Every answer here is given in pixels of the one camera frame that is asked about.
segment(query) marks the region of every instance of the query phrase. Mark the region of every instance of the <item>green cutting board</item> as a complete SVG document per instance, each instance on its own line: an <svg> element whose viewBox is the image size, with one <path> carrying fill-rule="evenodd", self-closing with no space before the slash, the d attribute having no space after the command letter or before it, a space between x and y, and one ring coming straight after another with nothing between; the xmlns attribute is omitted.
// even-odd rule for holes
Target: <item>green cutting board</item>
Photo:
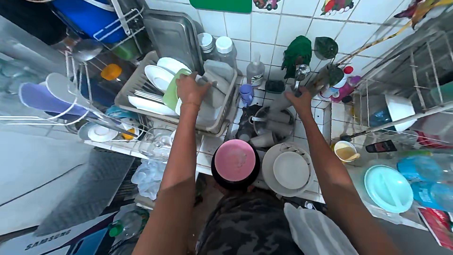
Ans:
<svg viewBox="0 0 453 255"><path fill-rule="evenodd" d="M197 9L252 12L252 0L190 0L190 4Z"/></svg>

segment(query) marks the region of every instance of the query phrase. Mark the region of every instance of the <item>white bottle cap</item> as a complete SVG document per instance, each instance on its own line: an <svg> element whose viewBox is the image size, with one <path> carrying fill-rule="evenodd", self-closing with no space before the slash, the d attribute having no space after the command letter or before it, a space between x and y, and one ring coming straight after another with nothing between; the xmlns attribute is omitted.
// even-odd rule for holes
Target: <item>white bottle cap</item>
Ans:
<svg viewBox="0 0 453 255"><path fill-rule="evenodd" d="M233 41L229 37L221 36L216 41L216 48L219 53L229 53L233 50Z"/></svg>
<svg viewBox="0 0 453 255"><path fill-rule="evenodd" d="M202 49L212 48L212 35L208 33L198 34L198 43Z"/></svg>

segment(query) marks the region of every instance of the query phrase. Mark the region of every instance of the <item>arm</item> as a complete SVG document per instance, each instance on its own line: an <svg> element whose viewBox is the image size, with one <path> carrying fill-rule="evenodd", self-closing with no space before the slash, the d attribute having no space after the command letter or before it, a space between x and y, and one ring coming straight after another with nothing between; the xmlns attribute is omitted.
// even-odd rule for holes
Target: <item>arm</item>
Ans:
<svg viewBox="0 0 453 255"><path fill-rule="evenodd" d="M186 254L187 236L195 199L195 121L210 84L200 87L195 74L176 80L183 104L156 205L133 255Z"/></svg>
<svg viewBox="0 0 453 255"><path fill-rule="evenodd" d="M310 156L331 219L343 230L361 255L396 255L400 250L381 229L362 203L340 159L332 152L311 113L311 95L306 88L299 98L286 92L305 127Z"/></svg>

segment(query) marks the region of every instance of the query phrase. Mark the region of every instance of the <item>camouflage shirt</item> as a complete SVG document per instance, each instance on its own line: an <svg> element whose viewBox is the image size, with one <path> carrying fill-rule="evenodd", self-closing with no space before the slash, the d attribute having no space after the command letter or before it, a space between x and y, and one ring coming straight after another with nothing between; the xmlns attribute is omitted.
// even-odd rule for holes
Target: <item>camouflage shirt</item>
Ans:
<svg viewBox="0 0 453 255"><path fill-rule="evenodd" d="M197 243L198 255L303 254L283 203L263 191L222 198Z"/></svg>

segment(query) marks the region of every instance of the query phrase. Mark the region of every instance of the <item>hand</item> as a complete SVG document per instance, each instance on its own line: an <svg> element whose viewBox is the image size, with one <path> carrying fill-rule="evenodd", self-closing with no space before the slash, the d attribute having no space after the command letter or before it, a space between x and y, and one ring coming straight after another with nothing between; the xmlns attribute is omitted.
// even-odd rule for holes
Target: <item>hand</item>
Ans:
<svg viewBox="0 0 453 255"><path fill-rule="evenodd" d="M176 79L178 97L185 104L193 104L200 109L206 91L211 87L211 83L200 86L195 82L197 72L191 73L189 76L181 74L179 79Z"/></svg>
<svg viewBox="0 0 453 255"><path fill-rule="evenodd" d="M300 97L294 96L291 91L285 91L284 95L294 105L296 112L300 117L307 114L311 116L311 99L312 96L306 87L299 87L299 91L302 93Z"/></svg>

